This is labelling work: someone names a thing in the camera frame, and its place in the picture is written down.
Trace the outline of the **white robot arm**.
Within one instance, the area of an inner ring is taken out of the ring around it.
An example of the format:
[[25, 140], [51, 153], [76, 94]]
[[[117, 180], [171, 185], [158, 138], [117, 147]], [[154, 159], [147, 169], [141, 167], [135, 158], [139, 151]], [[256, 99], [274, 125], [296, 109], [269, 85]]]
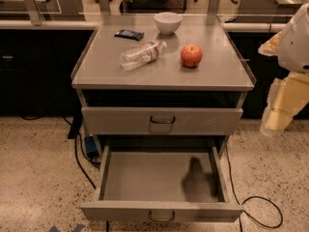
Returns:
[[309, 103], [309, 4], [302, 5], [258, 52], [276, 56], [279, 66], [289, 71], [284, 79], [273, 80], [267, 96], [260, 132], [273, 137], [283, 133]]

